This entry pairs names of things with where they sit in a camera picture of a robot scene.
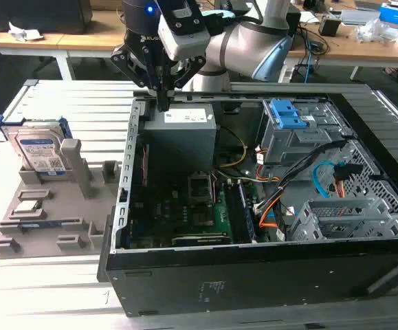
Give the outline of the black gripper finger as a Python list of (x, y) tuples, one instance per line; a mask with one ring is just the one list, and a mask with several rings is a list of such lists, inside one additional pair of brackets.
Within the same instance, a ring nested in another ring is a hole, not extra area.
[(181, 89), (205, 65), (204, 56), (195, 56), (180, 61), (168, 61), (163, 68), (163, 110), (167, 111), (170, 105), (170, 92), (175, 88)]
[(163, 110), (161, 75), (157, 72), (156, 52), (148, 45), (138, 46), (135, 53), (126, 44), (117, 47), (111, 55), (113, 64), (137, 86), (147, 87), (157, 100), (157, 109)]

